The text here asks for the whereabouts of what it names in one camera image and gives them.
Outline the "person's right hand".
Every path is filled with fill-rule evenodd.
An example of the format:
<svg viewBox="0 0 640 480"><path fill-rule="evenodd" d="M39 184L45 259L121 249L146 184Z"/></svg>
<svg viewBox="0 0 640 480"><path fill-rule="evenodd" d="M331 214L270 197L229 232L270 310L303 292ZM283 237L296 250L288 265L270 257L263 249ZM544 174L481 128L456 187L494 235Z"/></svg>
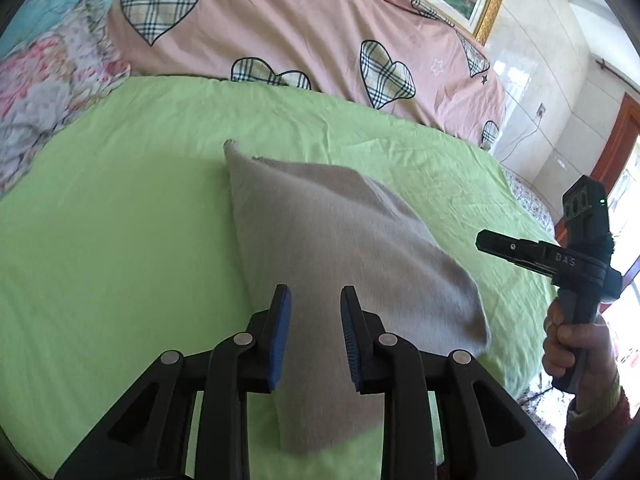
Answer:
<svg viewBox="0 0 640 480"><path fill-rule="evenodd" d="M567 324L560 300L554 298L544 319L544 356L542 366L553 378L580 370L575 393L575 410L582 413L592 408L617 377L617 366L610 331L598 315L590 324Z"/></svg>

